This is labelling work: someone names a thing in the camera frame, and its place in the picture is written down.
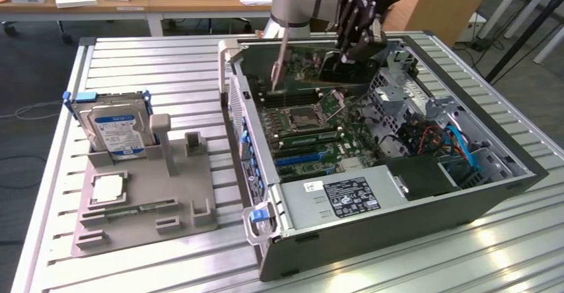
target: metal table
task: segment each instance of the metal table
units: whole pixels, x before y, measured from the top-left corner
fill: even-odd
[[[79,46],[69,90],[147,87],[173,137],[209,140],[221,228],[113,253],[70,255],[89,141],[62,111],[12,292],[564,292],[564,152],[433,36],[408,32],[550,170],[472,224],[273,282],[258,280],[218,101],[218,41],[244,36],[106,38]],[[437,95],[445,90],[420,68]]]

